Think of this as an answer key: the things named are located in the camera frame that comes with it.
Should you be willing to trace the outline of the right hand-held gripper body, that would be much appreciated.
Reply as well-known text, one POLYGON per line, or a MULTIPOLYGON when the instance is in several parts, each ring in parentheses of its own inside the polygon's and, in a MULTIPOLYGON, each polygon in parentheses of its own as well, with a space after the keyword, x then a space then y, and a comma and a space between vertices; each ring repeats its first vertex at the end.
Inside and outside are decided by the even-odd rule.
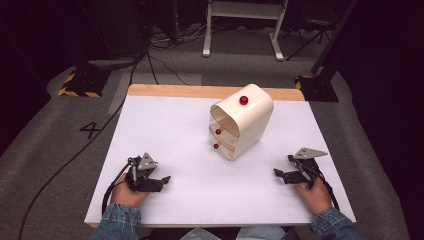
POLYGON ((313 186, 316 178, 325 181, 315 158, 326 155, 327 152, 302 147, 296 154, 288 156, 296 171, 288 172, 287 176, 293 176, 296 179, 295 184, 306 183, 309 188, 313 186))

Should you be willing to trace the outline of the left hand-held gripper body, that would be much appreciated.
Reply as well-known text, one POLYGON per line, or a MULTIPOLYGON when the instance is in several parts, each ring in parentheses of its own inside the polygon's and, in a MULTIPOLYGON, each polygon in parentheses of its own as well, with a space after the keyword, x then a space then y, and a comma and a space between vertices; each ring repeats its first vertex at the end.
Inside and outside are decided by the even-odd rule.
POLYGON ((132 191, 154 192, 156 184, 161 184, 160 180, 150 179, 150 174, 158 166, 158 163, 145 152, 142 156, 128 159, 130 169, 127 173, 127 184, 132 191))

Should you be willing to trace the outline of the person's left hand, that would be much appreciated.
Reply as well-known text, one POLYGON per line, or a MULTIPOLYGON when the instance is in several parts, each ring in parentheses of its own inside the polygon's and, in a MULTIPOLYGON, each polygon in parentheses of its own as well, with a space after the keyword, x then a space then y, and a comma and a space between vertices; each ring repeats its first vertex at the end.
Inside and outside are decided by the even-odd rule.
POLYGON ((138 208, 141 202, 149 196, 149 192, 132 191, 125 179, 126 174, 122 174, 118 179, 112 190, 110 202, 138 208))

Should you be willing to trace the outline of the person's right hand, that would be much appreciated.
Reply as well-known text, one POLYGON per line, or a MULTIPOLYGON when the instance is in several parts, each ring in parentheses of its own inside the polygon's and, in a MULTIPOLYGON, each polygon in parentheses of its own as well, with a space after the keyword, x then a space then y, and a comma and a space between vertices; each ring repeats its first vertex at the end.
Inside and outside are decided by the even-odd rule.
POLYGON ((318 215, 332 206, 332 200, 323 181, 317 178, 311 189, 294 184, 293 189, 303 199, 310 212, 318 215))

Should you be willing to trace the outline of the white table sheet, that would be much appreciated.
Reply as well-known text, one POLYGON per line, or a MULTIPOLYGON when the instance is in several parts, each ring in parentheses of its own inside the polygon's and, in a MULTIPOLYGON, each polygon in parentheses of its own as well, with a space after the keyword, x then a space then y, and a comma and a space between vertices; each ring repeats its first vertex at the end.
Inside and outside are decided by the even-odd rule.
POLYGON ((260 140, 233 161, 209 140, 208 98, 127 97, 85 221, 101 220, 104 193, 128 158, 157 161, 152 178, 168 177, 141 203, 146 227, 307 224, 312 216, 291 186, 275 176, 289 172, 287 157, 300 148, 327 145, 310 105, 277 101, 260 140))

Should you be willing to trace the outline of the cream drawer with red knob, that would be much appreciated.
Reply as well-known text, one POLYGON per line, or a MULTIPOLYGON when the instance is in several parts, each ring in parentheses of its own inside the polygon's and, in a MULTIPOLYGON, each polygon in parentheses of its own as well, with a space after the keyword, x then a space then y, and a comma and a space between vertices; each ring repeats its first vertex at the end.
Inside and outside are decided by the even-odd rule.
POLYGON ((226 159, 232 161, 234 159, 234 152, 226 148, 221 142, 212 139, 212 146, 215 150, 219 151, 226 159))
POLYGON ((229 148, 234 148, 239 140, 238 136, 233 135, 220 124, 211 124, 209 130, 213 139, 229 148))

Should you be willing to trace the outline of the cream drawer cabinet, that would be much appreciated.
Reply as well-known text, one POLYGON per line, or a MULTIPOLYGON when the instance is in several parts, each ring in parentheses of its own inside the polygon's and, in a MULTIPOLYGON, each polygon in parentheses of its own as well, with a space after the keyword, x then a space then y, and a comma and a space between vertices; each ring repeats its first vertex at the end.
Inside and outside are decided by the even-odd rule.
POLYGON ((272 115, 274 104, 271 96, 255 84, 249 84, 210 107, 210 123, 220 124, 239 137, 234 148, 234 159, 255 144, 264 134, 272 115), (247 96, 247 105, 239 98, 247 96))

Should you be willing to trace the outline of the striped black stand base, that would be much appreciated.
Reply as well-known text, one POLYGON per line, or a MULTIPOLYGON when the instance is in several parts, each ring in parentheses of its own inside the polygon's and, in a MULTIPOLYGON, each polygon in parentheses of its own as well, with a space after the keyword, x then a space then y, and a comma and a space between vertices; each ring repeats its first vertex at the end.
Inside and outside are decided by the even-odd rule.
POLYGON ((107 70, 87 73, 73 69, 58 91, 58 96, 100 98, 109 76, 110 71, 107 70))
POLYGON ((338 102, 339 99, 330 82, 319 76, 298 75, 294 79, 295 87, 301 91, 306 101, 338 102))

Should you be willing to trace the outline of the white metal table frame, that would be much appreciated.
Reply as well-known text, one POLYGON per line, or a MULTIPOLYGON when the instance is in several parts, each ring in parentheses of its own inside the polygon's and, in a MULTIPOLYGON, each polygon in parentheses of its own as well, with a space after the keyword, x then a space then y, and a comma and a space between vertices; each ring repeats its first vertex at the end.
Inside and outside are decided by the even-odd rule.
POLYGON ((233 17, 247 19, 275 20, 274 31, 269 33, 270 43, 273 47, 277 61, 283 61, 284 55, 277 41, 282 22, 285 17, 289 0, 282 0, 278 4, 267 3, 245 3, 245 2, 225 2, 222 0, 208 0, 206 11, 206 34, 202 56, 207 58, 211 54, 212 39, 212 18, 213 17, 233 17))

